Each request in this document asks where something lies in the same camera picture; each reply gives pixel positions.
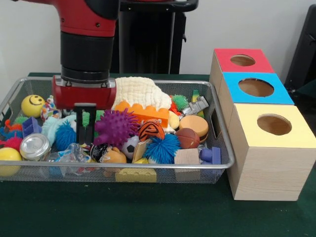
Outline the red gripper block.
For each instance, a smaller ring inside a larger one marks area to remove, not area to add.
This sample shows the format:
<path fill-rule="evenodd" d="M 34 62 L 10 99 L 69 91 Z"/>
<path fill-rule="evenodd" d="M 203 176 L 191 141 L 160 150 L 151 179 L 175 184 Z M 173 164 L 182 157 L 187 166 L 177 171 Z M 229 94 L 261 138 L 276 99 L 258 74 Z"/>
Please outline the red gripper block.
<path fill-rule="evenodd" d="M 116 98 L 115 79 L 109 79 L 102 84 L 82 84 L 62 79 L 61 76 L 54 75 L 52 79 L 52 95 L 54 103 L 58 109 L 73 109 L 76 104 L 93 104 L 98 110 L 110 109 Z M 89 124 L 86 130 L 82 124 L 82 109 L 76 109 L 76 131 L 77 143 L 93 143 L 96 109 L 87 109 L 89 113 Z"/>

